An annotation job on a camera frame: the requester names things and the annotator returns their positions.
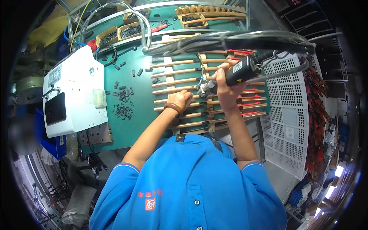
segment blue bin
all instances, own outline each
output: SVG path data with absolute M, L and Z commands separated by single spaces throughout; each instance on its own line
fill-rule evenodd
M 301 189 L 306 185 L 308 184 L 308 181 L 306 179 L 303 179 L 298 187 L 296 187 L 296 189 L 292 190 L 291 193 L 290 193 L 290 197 L 289 197 L 289 200 L 288 202 L 294 206 L 294 207 L 298 207 L 298 203 L 299 201 L 303 198 L 303 195 L 301 193 Z

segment yellow hose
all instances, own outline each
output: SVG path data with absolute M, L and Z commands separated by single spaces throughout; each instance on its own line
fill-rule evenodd
M 90 3 L 91 1 L 92 1 L 92 0 L 89 0 L 89 2 L 87 3 L 87 5 L 84 7 L 83 12 L 82 12 L 82 14 L 81 14 L 81 16 L 80 16 L 80 18 L 79 18 L 79 21 L 78 21 L 78 24 L 77 24 L 77 28 L 75 28 L 75 32 L 74 32 L 73 38 L 72 38 L 71 43 L 70 43 L 70 50 L 69 50 L 69 53 L 71 53 L 71 48 L 73 47 L 73 41 L 74 41 L 74 38 L 75 38 L 75 34 L 77 33 L 77 30 L 78 30 L 78 27 L 79 27 L 79 23 L 80 23 L 80 22 L 81 22 L 81 20 L 82 20 L 82 16 L 83 16 L 83 14 L 84 14 L 84 11 L 86 11 L 87 6 L 89 5 L 89 3 Z

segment hand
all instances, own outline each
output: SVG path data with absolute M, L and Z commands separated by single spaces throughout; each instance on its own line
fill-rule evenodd
M 182 111 L 186 110 L 190 103 L 194 101 L 193 94 L 187 90 L 182 90 L 177 93 L 169 95 L 167 102 L 176 104 Z
M 237 63 L 235 60 L 228 60 L 229 63 L 222 63 L 217 66 L 217 71 L 212 76 L 213 80 L 217 81 L 217 97 L 219 98 L 221 108 L 224 112 L 237 106 L 236 99 L 247 86 L 246 82 L 241 82 L 237 85 L 227 86 L 225 79 L 225 71 Z

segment red cap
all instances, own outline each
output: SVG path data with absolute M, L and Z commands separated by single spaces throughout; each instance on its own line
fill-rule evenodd
M 92 52 L 96 51 L 96 49 L 97 49 L 96 40 L 95 39 L 92 39 L 91 41 L 89 41 L 87 43 L 87 46 L 91 47 Z

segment plastic basket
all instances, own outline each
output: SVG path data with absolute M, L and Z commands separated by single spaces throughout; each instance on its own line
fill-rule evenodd
M 289 54 L 264 68 L 265 75 L 300 66 Z M 265 159 L 302 180 L 308 146 L 308 103 L 302 72 L 267 80 L 271 112 L 261 117 Z
M 294 206 L 294 207 L 298 207 L 298 203 L 299 201 L 303 198 L 303 195 L 301 193 L 301 189 L 306 185 L 308 184 L 308 181 L 307 180 L 302 180 L 298 187 L 296 187 L 296 189 L 292 190 L 291 193 L 290 193 L 290 197 L 289 197 L 289 200 L 288 202 Z

